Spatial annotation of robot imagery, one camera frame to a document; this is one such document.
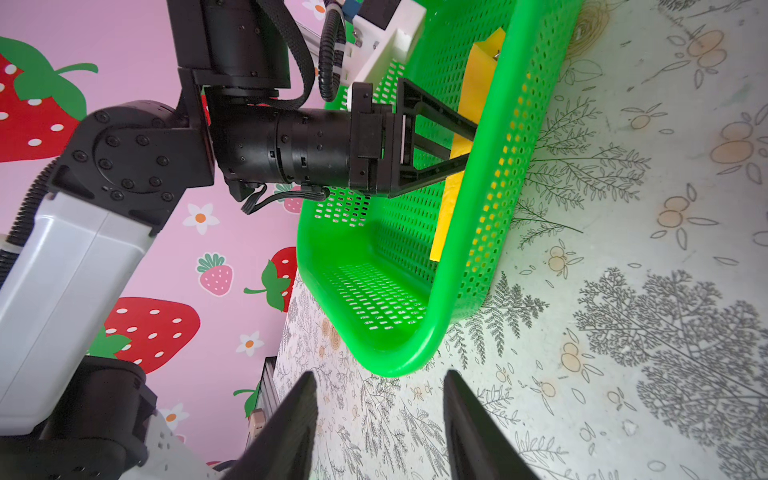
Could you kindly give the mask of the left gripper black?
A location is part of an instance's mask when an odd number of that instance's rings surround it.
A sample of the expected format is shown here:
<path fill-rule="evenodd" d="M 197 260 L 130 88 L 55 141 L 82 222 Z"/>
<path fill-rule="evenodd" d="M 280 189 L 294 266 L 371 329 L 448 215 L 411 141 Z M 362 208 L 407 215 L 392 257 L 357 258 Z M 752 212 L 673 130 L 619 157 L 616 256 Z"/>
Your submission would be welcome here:
<path fill-rule="evenodd" d="M 232 197 L 293 183 L 396 198 L 463 172 L 468 154 L 416 169 L 405 117 L 424 117 L 469 141 L 477 124 L 407 78 L 398 79 L 396 100 L 397 113 L 374 102 L 367 83 L 352 86 L 348 111 L 248 105 L 211 93 L 210 137 Z"/>

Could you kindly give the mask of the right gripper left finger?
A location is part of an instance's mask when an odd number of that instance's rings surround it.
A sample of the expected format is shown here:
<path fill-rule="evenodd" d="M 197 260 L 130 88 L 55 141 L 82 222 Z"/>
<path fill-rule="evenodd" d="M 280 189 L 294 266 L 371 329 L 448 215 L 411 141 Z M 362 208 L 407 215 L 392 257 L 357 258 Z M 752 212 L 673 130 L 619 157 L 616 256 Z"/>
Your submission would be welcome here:
<path fill-rule="evenodd" d="M 308 479 L 318 418 L 316 380 L 305 371 L 224 479 Z"/>

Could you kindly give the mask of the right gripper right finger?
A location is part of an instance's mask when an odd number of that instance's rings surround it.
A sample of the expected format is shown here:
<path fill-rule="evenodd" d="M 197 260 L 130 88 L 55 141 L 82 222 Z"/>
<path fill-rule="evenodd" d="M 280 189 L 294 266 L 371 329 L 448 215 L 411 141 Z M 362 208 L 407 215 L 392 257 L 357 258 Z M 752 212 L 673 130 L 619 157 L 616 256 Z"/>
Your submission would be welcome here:
<path fill-rule="evenodd" d="M 443 416 L 452 479 L 537 479 L 456 370 L 443 380 Z"/>

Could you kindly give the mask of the green plastic basket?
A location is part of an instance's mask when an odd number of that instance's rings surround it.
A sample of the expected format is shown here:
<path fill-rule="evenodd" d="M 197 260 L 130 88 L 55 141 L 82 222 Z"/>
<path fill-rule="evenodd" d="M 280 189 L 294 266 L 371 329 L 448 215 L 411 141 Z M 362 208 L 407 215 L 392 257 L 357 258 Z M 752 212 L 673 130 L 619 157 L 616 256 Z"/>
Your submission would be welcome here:
<path fill-rule="evenodd" d="M 421 369 L 449 325 L 483 303 L 581 5 L 428 1 L 425 9 L 414 53 L 389 65 L 377 101 L 394 104 L 407 78 L 456 108 L 471 48 L 505 33 L 441 259 L 430 251 L 442 184 L 393 199 L 335 189 L 304 203 L 298 227 L 302 281 L 353 357 L 383 377 Z"/>

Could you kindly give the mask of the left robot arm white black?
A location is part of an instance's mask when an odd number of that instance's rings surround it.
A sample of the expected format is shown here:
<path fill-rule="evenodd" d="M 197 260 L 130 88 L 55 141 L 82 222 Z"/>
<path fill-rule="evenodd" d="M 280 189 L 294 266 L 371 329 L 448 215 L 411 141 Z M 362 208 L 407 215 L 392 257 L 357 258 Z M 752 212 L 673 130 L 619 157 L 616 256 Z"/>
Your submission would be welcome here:
<path fill-rule="evenodd" d="M 144 360 L 88 348 L 183 194 L 221 171 L 244 213 L 335 188 L 397 197 L 462 170 L 465 157 L 415 133 L 425 117 L 475 125 L 413 82 L 396 106 L 373 85 L 423 31 L 415 1 L 331 2 L 316 49 L 281 1 L 171 1 L 181 94 L 77 125 L 30 186 L 1 244 L 1 475 L 5 479 L 306 477 L 317 418 L 301 378 L 276 426 L 238 461 L 200 461 L 160 417 Z"/>

